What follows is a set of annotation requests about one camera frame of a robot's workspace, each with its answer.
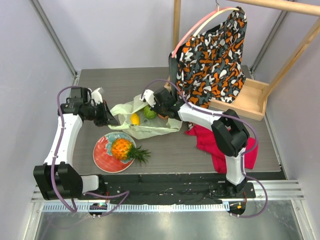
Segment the gray wooden table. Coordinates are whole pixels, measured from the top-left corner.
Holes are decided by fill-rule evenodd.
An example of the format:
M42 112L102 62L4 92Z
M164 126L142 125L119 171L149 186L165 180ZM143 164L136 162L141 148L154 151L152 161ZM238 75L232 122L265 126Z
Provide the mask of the gray wooden table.
M96 89L103 87L103 99L111 109L116 104L127 103L142 93L145 86L155 79L167 79L167 67L155 68L119 68L83 70L78 85ZM163 87L156 82L149 89ZM251 172L277 172L279 163L264 120L246 120L256 129L259 136L259 153L255 167ZM134 162L125 171L118 174L156 174L156 173L214 173L211 155L197 149L195 136L187 136L184 124L180 132L135 140L138 146L149 149L151 157L146 165ZM93 161L93 149L103 135L110 133L107 127L96 127L93 122L85 121L78 134L73 167L81 175L108 174L100 170Z

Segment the red towel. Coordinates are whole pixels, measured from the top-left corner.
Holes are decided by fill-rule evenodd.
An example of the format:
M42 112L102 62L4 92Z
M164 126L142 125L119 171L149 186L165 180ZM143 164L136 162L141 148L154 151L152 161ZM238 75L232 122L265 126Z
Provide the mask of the red towel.
M212 155L212 162L215 170L220 174L227 173L226 157L219 150L216 139L212 131L203 126L195 125L190 131L185 131L190 136L196 136L196 147ZM255 144L255 139L250 137L246 149L250 149ZM254 150L244 155L244 167L253 169L258 155L258 145Z

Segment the pineapple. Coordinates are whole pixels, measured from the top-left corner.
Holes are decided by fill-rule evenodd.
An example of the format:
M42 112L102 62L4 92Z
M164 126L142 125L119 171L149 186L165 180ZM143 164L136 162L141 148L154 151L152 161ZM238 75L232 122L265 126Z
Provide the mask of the pineapple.
M113 141L111 153L116 159L127 160L133 158L138 160L139 163L148 162L147 158L150 157L148 150L141 150L141 146L137 148L131 141L124 138L117 138Z

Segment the wooden pole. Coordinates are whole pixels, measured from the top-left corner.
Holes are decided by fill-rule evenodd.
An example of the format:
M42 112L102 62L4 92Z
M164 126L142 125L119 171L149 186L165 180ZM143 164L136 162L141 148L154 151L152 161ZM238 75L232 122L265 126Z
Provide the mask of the wooden pole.
M276 86L281 82L281 80L284 78L284 76L287 74L287 72L290 70L290 68L295 64L295 62L298 60L298 58L304 53L304 51L309 47L311 42L316 38L316 36L319 33L320 33L320 17L315 22L315 24L312 26L312 28L309 30L309 32L304 36L304 38L300 42L299 46L295 49L295 51L292 53L292 55L288 58L286 63L283 65L283 67L280 69L280 71L274 77L274 79L269 84L269 86L263 90L262 95L260 96L260 98L258 100L258 104L263 103L267 99L267 97L276 88Z
M174 0L173 10L173 48L179 43L181 0Z
M320 6L317 6L317 5L310 5L310 4L304 4L299 2L283 1L283 0L229 0L229 1L320 17Z

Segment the white wall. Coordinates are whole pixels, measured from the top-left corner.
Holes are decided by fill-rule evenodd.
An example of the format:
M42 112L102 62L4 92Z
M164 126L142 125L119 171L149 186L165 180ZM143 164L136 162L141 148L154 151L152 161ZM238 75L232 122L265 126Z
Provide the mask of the white wall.
M238 3L220 0L220 6ZM77 70L167 67L173 44L174 0L40 0ZM215 9L214 0L183 0L180 38ZM248 18L244 65L251 66L278 10L242 5ZM225 21L223 13L209 26Z
M1 1L0 33L0 238L18 240L72 75L29 1Z
M300 3L319 5L318 0ZM257 79L270 82L304 35L317 20L314 16L290 13L259 65ZM290 179L298 179L311 221L320 238L320 36L270 95L267 116Z

